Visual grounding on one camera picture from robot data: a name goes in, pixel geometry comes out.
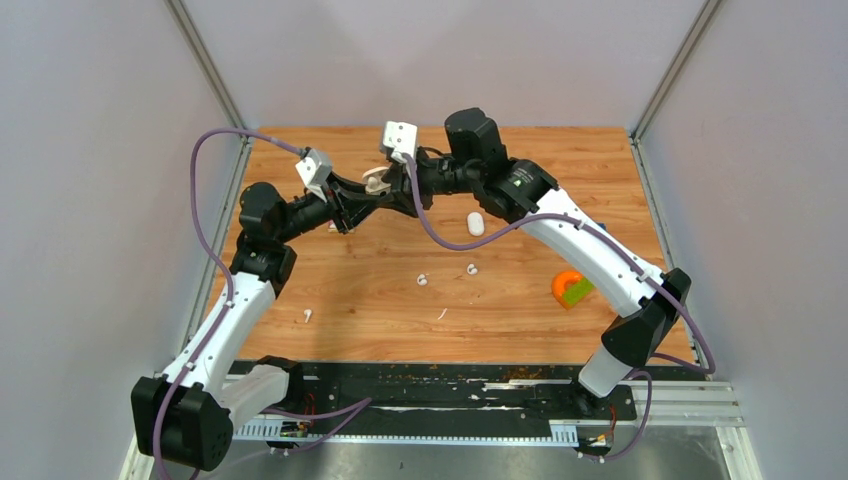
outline gray wall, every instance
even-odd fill
[[[703,0],[189,0],[246,121],[634,126]]]
[[[645,146],[765,477],[844,478],[848,3],[725,2]]]
[[[188,156],[224,117],[161,1],[5,1],[0,22],[0,477],[115,478],[130,389],[195,299]],[[234,147],[203,152],[208,229]]]

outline wooden board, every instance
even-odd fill
[[[330,154],[334,171],[359,180],[385,165],[379,128],[263,128],[266,134]],[[646,260],[664,265],[624,130],[502,128],[511,156],[529,158],[559,180],[595,221]],[[447,150],[442,128],[423,128],[420,144]],[[296,157],[257,141],[243,187],[274,184],[287,199],[301,195]],[[473,239],[465,217],[481,211],[471,196],[436,197],[428,218],[446,239]],[[233,217],[224,260],[240,231]],[[486,218],[487,232],[504,225]],[[470,252],[436,245],[417,219],[378,211],[355,233],[321,227],[290,243],[298,254],[291,280],[253,329],[240,358],[373,362],[582,363],[615,313],[597,291],[566,311],[551,279],[571,267],[534,238],[513,232]],[[466,273],[474,263],[479,273]],[[416,283],[427,274],[429,284]],[[218,278],[213,296],[220,294]],[[304,323],[303,311],[313,316]],[[442,311],[445,315],[439,319]],[[691,360],[680,325],[662,351]]]

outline white object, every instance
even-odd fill
[[[468,233],[475,237],[483,235],[486,231],[486,223],[483,222],[483,215],[480,212],[469,213],[466,222],[468,223]]]
[[[386,122],[383,127],[383,142],[380,152],[390,155],[400,164],[406,165],[404,154],[415,158],[418,149],[418,127],[405,122]]]
[[[224,290],[191,342],[165,368],[163,375],[175,379],[183,365],[193,367],[180,385],[203,385],[204,392],[230,410],[230,421],[233,422],[233,428],[238,429],[262,409],[286,396],[289,375],[279,367],[257,365],[249,374],[223,388],[227,372],[247,339],[247,334],[276,298],[269,282],[263,282],[258,276],[248,273],[235,274],[233,288],[236,292],[233,300],[227,300],[227,292]],[[230,311],[203,349],[202,355],[195,361],[196,364],[192,365],[189,362],[192,352],[197,350],[221,309],[229,305],[232,305]]]
[[[215,335],[203,349],[203,355],[197,359],[197,368],[189,372],[181,383],[186,387],[200,383],[203,385],[203,391],[209,392],[216,399],[221,393],[224,378],[227,376],[230,365],[233,364],[236,354],[247,339],[247,334],[250,333],[256,321],[268,310],[276,298],[271,284],[259,280],[256,275],[237,273],[233,275],[233,285],[238,295],[233,296],[232,309],[227,312]],[[163,370],[162,373],[167,375],[169,379],[176,378],[180,369],[188,362],[191,353],[197,349],[200,340],[209,331],[213,320],[226,303],[225,290],[218,297],[215,307],[206,316],[206,320],[194,334],[188,346]]]
[[[330,232],[330,233],[333,233],[333,232],[338,233],[339,229],[336,228],[336,222],[334,222],[332,220],[327,222],[327,231]],[[351,233],[354,233],[354,232],[356,232],[355,228],[351,228],[347,231],[348,234],[351,234]]]
[[[580,370],[577,378],[580,384],[595,396],[606,397],[631,370],[632,366],[612,356],[602,343],[586,362],[586,366]]]
[[[391,184],[383,181],[383,175],[389,171],[389,167],[375,167],[362,174],[362,183],[365,184],[365,193],[379,195],[392,188]]]
[[[233,430],[252,419],[268,405],[285,398],[289,374],[271,365],[256,365],[238,382],[227,386],[218,398],[218,404],[230,409]]]
[[[648,272],[651,278],[662,284],[663,280],[660,278],[662,270],[634,255],[610,236],[606,230],[583,213],[562,188],[549,191],[539,199],[537,204],[539,210],[536,213],[527,214],[528,217],[543,213],[565,212],[568,216],[581,220],[583,225],[591,226],[611,239]],[[639,281],[624,260],[589,232],[557,220],[538,220],[522,226],[521,229],[541,240],[585,275],[609,300],[610,306],[621,317],[639,310],[641,308],[639,300],[642,297],[651,298],[655,293],[655,290],[647,283]]]
[[[307,190],[318,195],[324,203],[327,203],[327,196],[324,195],[322,187],[327,185],[327,177],[333,171],[333,161],[326,153],[310,149],[306,156],[294,165],[300,179],[303,181],[303,186]]]

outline black metal base plate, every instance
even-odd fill
[[[253,363],[238,361],[231,373]],[[338,410],[370,397],[365,411],[345,427],[351,435],[548,437],[551,419],[611,420],[601,406],[590,416],[574,401],[582,365],[492,365],[415,363],[304,363],[307,394],[315,411]],[[648,367],[657,380],[703,380],[677,367]],[[509,389],[487,384],[525,380]],[[619,420],[636,418],[627,386],[608,397]],[[312,433],[327,433],[344,417],[316,422]]]

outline purple cable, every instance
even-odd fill
[[[204,133],[197,139],[197,142],[194,144],[194,149],[191,151],[191,163],[189,166],[189,178],[190,178],[190,196],[191,196],[191,220],[194,223],[194,232],[197,234],[197,239],[200,241],[200,245],[203,247],[203,250],[206,251],[206,254],[209,255],[209,258],[215,262],[215,265],[224,273],[224,278],[227,280],[227,302],[231,302],[233,300],[233,276],[230,273],[227,266],[224,265],[223,260],[221,260],[218,255],[212,250],[212,247],[209,246],[209,243],[206,241],[206,237],[203,235],[203,230],[200,228],[200,217],[197,213],[197,154],[200,151],[200,146],[203,145],[209,137],[214,135],[218,135],[221,133],[235,133],[238,135],[244,135],[246,137],[258,138],[260,140],[265,140],[268,143],[272,143],[283,150],[291,152],[295,155],[300,156],[301,149],[289,145],[282,140],[276,139],[274,137],[269,137],[268,135],[261,134],[259,132],[255,132],[253,130],[243,130],[241,128],[216,128],[214,130],[209,130]],[[209,327],[209,331],[206,332],[206,335],[200,339],[200,343],[198,343],[197,348],[194,349],[194,352],[189,356],[187,363],[194,363],[200,354],[203,353],[203,349],[206,348],[206,345],[212,340],[212,337],[215,335],[215,332],[218,330],[218,327],[223,322],[224,317],[227,315],[227,312],[230,311],[230,307],[224,305],[221,308],[221,311],[218,313],[218,316],[215,317],[215,320],[212,321],[212,326]],[[159,407],[159,411],[156,412],[156,421],[153,423],[153,459],[154,465],[156,466],[156,473],[163,480],[170,480],[170,475],[168,475],[168,471],[165,469],[165,461],[162,458],[162,424],[165,422],[165,412],[168,409],[168,405],[171,403],[171,399],[174,398],[174,393],[177,391],[177,387],[179,387],[180,383],[185,379],[186,375],[188,375],[189,368],[185,365],[180,369],[180,373],[177,374],[177,377],[172,380],[171,386],[168,388],[168,391],[165,392],[165,398],[162,399],[162,404]],[[195,470],[191,480],[197,478],[200,470]]]
[[[289,455],[291,455],[293,453],[307,452],[307,451],[312,450],[313,448],[317,447],[318,445],[326,442],[327,440],[330,439],[330,437],[339,433],[339,431],[342,428],[344,428],[348,423],[350,423],[350,421],[353,420],[354,417],[359,415],[360,412],[365,410],[365,407],[367,407],[369,403],[371,403],[371,399],[365,398],[365,399],[360,400],[359,402],[354,403],[353,405],[345,407],[341,410],[337,410],[335,412],[330,412],[330,413],[322,413],[322,414],[319,414],[319,415],[301,415],[301,414],[298,414],[298,413],[284,412],[284,411],[278,410],[276,408],[266,408],[265,410],[262,411],[262,413],[271,413],[271,414],[275,414],[275,415],[285,415],[286,417],[295,418],[295,419],[298,419],[298,420],[323,420],[323,419],[326,419],[326,418],[338,417],[340,415],[344,415],[345,413],[353,410],[353,413],[348,415],[347,418],[345,418],[341,423],[336,425],[335,428],[333,428],[332,430],[327,432],[326,435],[319,438],[318,440],[315,440],[314,442],[312,442],[309,445],[306,445],[304,447],[290,448],[290,449],[284,450],[284,452],[287,452]],[[254,458],[264,457],[264,456],[268,455],[269,453],[274,453],[274,450],[271,450],[270,452],[268,450],[260,450],[258,452],[254,452],[254,453],[245,455],[245,456],[241,457],[240,459],[234,461],[233,463],[230,463],[230,464],[224,466],[223,468],[215,471],[215,473],[203,477],[203,480],[208,480],[210,478],[214,478],[214,477],[218,476],[219,474],[221,474],[225,470],[228,470],[232,467],[235,467],[236,465],[241,465],[242,463],[253,460]]]
[[[584,455],[590,460],[594,460],[600,462],[601,458],[604,459],[604,462],[611,462],[613,460],[618,460],[619,458],[630,453],[631,450],[636,446],[639,440],[642,438],[642,435],[645,433],[645,427],[648,425],[648,416],[651,413],[651,397],[654,395],[654,383],[651,378],[651,374],[644,370],[633,370],[630,373],[629,379],[633,380],[634,378],[642,377],[648,382],[648,396],[645,398],[645,413],[642,415],[642,422],[639,424],[639,429],[636,430],[636,435],[633,436],[633,440],[630,440],[630,443],[627,444],[626,447],[622,448],[621,451],[613,453],[612,455],[604,455],[602,457],[595,455]]]
[[[410,181],[410,184],[412,186],[412,197],[413,197],[413,201],[415,203],[415,212],[418,214],[418,218],[421,220],[421,226],[424,227],[424,231],[426,231],[427,234],[430,235],[430,238],[432,238],[433,241],[435,241],[436,243],[438,243],[442,247],[447,248],[449,250],[466,251],[466,250],[473,250],[475,248],[482,247],[483,245],[489,244],[489,243],[497,240],[498,238],[506,235],[507,233],[518,229],[519,227],[522,227],[522,226],[524,226],[524,225],[526,225],[530,222],[535,222],[535,221],[538,221],[538,220],[557,220],[557,221],[569,223],[571,225],[579,225],[580,224],[580,220],[578,220],[574,217],[569,217],[568,215],[565,215],[565,214],[540,213],[540,214],[537,214],[537,215],[532,215],[532,216],[524,217],[520,220],[517,220],[517,221],[507,225],[506,227],[498,230],[497,232],[489,235],[488,237],[483,238],[481,240],[477,240],[476,242],[471,242],[471,243],[468,243],[468,244],[465,244],[465,245],[458,245],[458,244],[455,244],[455,243],[450,243],[450,242],[444,240],[443,238],[441,238],[439,236],[439,234],[436,233],[435,230],[433,230],[433,226],[427,220],[426,212],[424,211],[424,207],[421,205],[421,191],[420,191],[420,188],[418,186],[418,173],[416,171],[417,165],[415,164],[415,161],[412,159],[412,157],[410,157],[409,155],[404,154],[404,158],[406,159],[407,171],[409,172],[409,181]],[[618,246],[618,244],[616,242],[614,242],[612,239],[610,239],[608,236],[601,233],[600,231],[598,231],[597,229],[595,229],[591,225],[583,225],[583,230],[588,232],[589,234],[591,234],[592,236],[594,236],[595,238],[597,238],[601,242],[603,242],[605,245],[607,245],[613,252],[616,253],[616,255],[621,257],[621,259],[624,260],[625,263],[627,263],[627,265],[630,267],[630,270],[632,270],[634,273],[636,273],[637,276],[641,276],[642,274],[645,273],[645,271],[642,269],[642,267],[640,267],[632,258],[630,258],[630,255],[626,254],[624,252],[624,250],[622,250],[622,248],[620,246]],[[677,311],[683,317],[683,320],[686,322],[686,325],[688,325],[689,329],[692,331],[692,337],[694,337],[695,342],[697,342],[697,344],[700,345],[701,349],[704,352],[704,357],[707,360],[707,367],[704,368],[700,365],[688,363],[685,360],[682,360],[682,359],[679,359],[677,357],[673,357],[671,355],[667,355],[667,354],[664,354],[664,353],[656,353],[653,356],[656,357],[656,358],[661,358],[661,359],[664,359],[664,360],[672,361],[672,362],[674,362],[674,363],[676,363],[680,366],[689,368],[689,369],[694,370],[696,372],[700,372],[700,373],[704,373],[704,374],[715,373],[715,362],[713,360],[712,351],[707,346],[707,343],[704,340],[704,335],[701,333],[701,330],[698,328],[697,325],[695,325],[695,320],[689,314],[689,310],[686,307],[684,307],[679,301],[677,301],[677,299],[674,298],[674,296],[671,293],[669,293],[668,290],[663,288],[662,285],[658,284],[651,277],[647,277],[645,279],[645,281],[648,283],[648,285],[651,286],[651,288],[653,288],[654,290],[659,292],[660,295],[662,295],[666,300],[668,300],[668,302],[671,303],[671,305],[675,309],[677,309]]]

